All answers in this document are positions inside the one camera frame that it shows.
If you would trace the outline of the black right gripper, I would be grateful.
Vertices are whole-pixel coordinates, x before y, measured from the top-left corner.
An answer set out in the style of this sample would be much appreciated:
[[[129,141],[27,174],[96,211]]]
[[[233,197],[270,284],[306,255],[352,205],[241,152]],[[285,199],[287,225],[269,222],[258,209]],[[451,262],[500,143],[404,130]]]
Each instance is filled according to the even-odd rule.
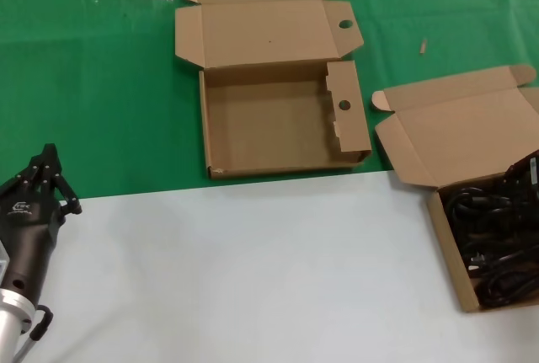
[[[509,191],[529,191],[531,189],[530,157],[511,165],[504,174],[504,185]]]

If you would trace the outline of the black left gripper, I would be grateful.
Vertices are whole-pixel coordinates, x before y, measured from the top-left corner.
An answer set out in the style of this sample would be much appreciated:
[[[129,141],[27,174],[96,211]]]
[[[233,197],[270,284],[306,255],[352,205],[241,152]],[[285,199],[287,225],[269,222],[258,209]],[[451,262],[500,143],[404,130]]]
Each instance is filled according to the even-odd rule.
[[[1,185],[1,243],[9,257],[1,287],[38,301],[64,216],[82,211],[62,175],[56,145],[45,144],[26,168]]]

